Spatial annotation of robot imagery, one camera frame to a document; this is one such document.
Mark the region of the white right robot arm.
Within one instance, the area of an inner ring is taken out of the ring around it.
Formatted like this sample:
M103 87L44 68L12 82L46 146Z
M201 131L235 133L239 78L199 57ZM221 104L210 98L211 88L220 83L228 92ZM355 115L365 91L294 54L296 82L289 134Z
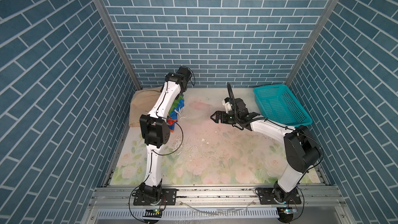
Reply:
M247 129L261 133L284 144L288 165L277 180L274 192L289 194L295 190L305 173L323 156L322 147L304 125L299 127L283 125L255 112L238 115L233 111L216 111L210 119L215 123L229 124L240 130Z

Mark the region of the beige shorts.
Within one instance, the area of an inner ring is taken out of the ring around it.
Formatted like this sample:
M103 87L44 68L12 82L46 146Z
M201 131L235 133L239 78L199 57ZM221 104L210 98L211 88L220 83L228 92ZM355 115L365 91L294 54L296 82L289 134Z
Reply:
M130 103L129 126L140 127L141 115L147 115L157 102L162 87L139 90Z

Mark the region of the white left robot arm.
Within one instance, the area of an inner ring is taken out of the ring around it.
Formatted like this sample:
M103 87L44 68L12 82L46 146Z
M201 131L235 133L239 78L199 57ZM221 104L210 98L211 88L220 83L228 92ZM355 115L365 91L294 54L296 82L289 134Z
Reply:
M153 194L162 185L161 160L167 154L162 153L162 147L170 138L167 119L174 101L187 89L192 73L186 67L181 67L175 73L168 73L160 96L154 107L146 115L140 117L140 128L147 148L147 172L141 191Z

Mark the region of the red shorts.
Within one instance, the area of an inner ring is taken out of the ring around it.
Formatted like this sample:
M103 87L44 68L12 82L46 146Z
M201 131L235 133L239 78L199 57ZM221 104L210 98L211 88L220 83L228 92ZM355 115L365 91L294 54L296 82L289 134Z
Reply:
M173 101L172 106L169 110L168 117L166 119L166 123L172 133L175 130L175 125L178 122L178 117L182 117L183 108L184 98L183 95L180 95L177 97L176 100Z

